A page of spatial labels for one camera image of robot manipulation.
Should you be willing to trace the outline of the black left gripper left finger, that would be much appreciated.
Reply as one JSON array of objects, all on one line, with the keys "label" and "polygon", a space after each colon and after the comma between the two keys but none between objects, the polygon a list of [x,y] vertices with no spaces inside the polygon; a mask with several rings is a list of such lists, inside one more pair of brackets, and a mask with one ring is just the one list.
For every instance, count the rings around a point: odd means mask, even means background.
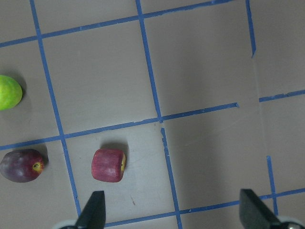
[{"label": "black left gripper left finger", "polygon": [[105,193],[104,191],[94,191],[78,217],[75,227],[77,229],[103,229],[105,221]]}]

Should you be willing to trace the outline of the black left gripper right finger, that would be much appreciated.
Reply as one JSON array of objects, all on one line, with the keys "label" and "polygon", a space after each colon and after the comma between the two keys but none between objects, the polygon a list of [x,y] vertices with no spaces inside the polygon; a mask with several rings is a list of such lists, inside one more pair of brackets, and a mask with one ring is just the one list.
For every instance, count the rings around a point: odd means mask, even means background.
[{"label": "black left gripper right finger", "polygon": [[280,229],[281,222],[251,190],[241,189],[239,219],[244,229]]}]

